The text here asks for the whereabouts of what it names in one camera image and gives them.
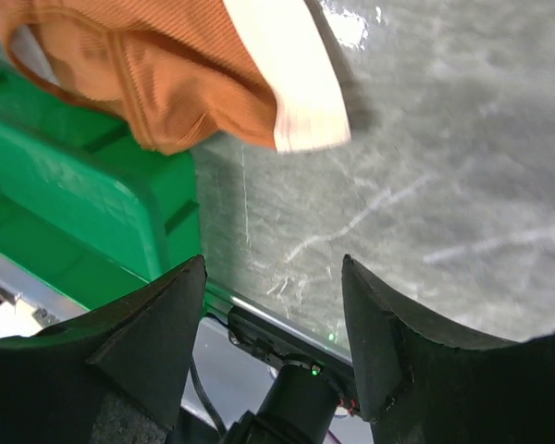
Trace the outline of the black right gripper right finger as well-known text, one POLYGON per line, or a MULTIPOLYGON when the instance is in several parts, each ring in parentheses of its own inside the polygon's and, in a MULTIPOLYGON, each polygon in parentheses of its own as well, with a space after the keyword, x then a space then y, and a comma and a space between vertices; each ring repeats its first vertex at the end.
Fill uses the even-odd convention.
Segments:
POLYGON ((361 417, 377 443, 555 443, 555 332, 456 323, 350 256, 341 287, 361 417))

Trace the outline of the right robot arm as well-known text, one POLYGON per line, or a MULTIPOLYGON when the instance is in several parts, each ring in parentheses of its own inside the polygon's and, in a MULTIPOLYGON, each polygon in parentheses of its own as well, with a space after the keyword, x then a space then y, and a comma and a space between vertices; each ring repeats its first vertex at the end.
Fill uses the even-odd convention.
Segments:
MULTIPOLYGON (((204 259, 30 337, 0 339, 0 443, 167 443, 199 377, 204 259)), ((337 409, 376 443, 555 443, 555 332, 514 342, 460 325, 359 261, 341 270, 351 359, 236 306, 236 346, 277 369, 222 443, 320 443, 337 409)))

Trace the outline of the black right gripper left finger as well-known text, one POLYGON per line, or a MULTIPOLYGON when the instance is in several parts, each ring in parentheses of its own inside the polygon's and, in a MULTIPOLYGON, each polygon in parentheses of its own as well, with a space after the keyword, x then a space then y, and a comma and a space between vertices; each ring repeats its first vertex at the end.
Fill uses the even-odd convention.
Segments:
POLYGON ((195 256, 96 310, 0 339, 0 443, 162 443, 203 311, 195 256))

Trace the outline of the orange underwear with cream waistband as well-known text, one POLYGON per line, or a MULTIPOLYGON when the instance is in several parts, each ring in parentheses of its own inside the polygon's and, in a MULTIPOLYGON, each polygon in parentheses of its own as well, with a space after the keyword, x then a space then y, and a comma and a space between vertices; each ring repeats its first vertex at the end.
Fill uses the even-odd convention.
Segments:
POLYGON ((0 1, 0 44, 37 86, 164 154, 219 131, 281 154, 351 137, 303 1, 0 1))

